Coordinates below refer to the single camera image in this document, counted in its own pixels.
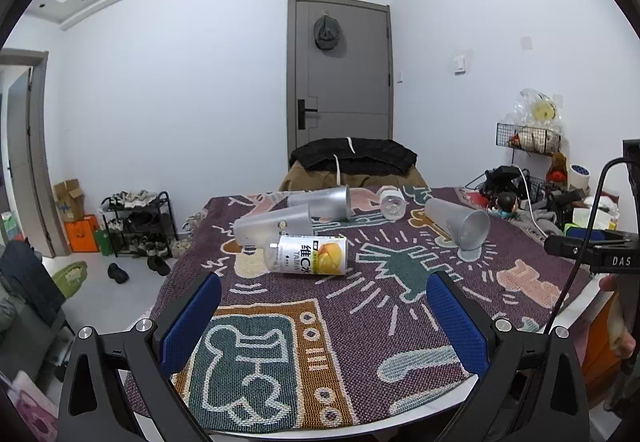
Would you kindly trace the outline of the person's right hand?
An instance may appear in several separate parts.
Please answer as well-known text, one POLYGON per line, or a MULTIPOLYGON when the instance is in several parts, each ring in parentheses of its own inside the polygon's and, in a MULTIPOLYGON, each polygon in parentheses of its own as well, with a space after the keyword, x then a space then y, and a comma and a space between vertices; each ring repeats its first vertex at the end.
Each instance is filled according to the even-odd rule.
POLYGON ((603 277, 599 285, 603 292, 613 294, 606 320, 608 344, 616 356, 627 360, 631 358, 637 344, 631 331, 634 329, 639 302, 639 277, 610 274, 603 277))

